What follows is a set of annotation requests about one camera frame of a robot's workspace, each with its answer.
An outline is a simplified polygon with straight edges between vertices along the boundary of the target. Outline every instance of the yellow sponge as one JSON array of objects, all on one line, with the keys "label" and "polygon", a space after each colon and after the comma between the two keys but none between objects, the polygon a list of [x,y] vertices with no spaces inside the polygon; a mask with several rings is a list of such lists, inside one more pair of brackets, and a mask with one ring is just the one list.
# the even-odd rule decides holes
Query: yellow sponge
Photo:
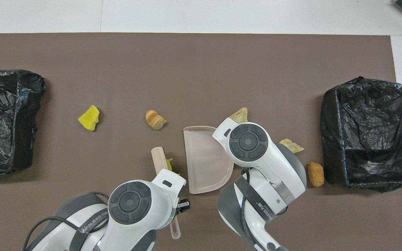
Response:
[{"label": "yellow sponge", "polygon": [[99,122],[99,114],[99,110],[94,105],[91,105],[88,111],[80,116],[79,121],[86,129],[94,131],[96,130],[97,122]]},{"label": "yellow sponge", "polygon": [[166,161],[167,161],[167,168],[169,169],[169,170],[172,170],[172,164],[170,164],[170,161],[172,161],[173,160],[173,158],[172,159],[166,159]]}]

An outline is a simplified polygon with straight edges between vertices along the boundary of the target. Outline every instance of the white floor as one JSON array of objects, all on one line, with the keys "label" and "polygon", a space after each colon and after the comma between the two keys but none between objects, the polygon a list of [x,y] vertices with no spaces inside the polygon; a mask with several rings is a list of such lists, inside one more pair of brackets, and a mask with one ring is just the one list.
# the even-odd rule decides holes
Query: white floor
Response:
[{"label": "white floor", "polygon": [[0,33],[35,32],[392,35],[402,84],[402,13],[392,0],[0,0]]}]

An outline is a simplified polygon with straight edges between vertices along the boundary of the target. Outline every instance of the logo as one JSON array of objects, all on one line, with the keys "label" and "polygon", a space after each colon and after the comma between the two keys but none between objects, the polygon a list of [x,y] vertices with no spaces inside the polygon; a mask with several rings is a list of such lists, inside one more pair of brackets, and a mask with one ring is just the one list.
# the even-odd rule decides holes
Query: logo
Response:
[{"label": "logo", "polygon": [[89,234],[88,229],[92,229],[91,227],[94,226],[94,224],[99,224],[99,220],[102,219],[102,217],[104,217],[105,215],[107,215],[108,212],[103,212],[102,214],[100,214],[99,216],[95,217],[90,223],[88,223],[87,225],[85,225],[84,227],[79,228],[79,232],[84,234]]},{"label": "logo", "polygon": [[265,213],[266,216],[268,216],[269,219],[271,219],[271,220],[273,219],[271,217],[271,214],[268,212],[268,210],[266,210],[265,206],[263,206],[260,202],[258,202],[257,205],[258,205],[258,207],[260,207],[260,209],[263,211],[263,213]]}]

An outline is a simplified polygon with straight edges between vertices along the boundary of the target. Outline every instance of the pink dustpan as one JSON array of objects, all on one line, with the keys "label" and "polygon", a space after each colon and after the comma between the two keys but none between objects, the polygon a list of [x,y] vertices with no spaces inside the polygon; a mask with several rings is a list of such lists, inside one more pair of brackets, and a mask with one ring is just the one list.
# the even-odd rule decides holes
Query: pink dustpan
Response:
[{"label": "pink dustpan", "polygon": [[206,126],[185,127],[183,130],[190,193],[219,189],[232,174],[233,162],[212,137],[215,130],[215,127]]}]

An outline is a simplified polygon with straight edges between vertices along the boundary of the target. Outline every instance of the croissant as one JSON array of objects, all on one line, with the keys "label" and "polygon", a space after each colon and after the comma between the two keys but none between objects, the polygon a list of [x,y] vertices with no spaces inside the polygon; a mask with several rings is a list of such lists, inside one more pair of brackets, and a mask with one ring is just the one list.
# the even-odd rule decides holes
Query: croissant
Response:
[{"label": "croissant", "polygon": [[149,110],[145,114],[145,119],[147,123],[152,127],[154,130],[159,130],[162,126],[167,123],[167,120],[164,119],[159,113],[154,110]]}]

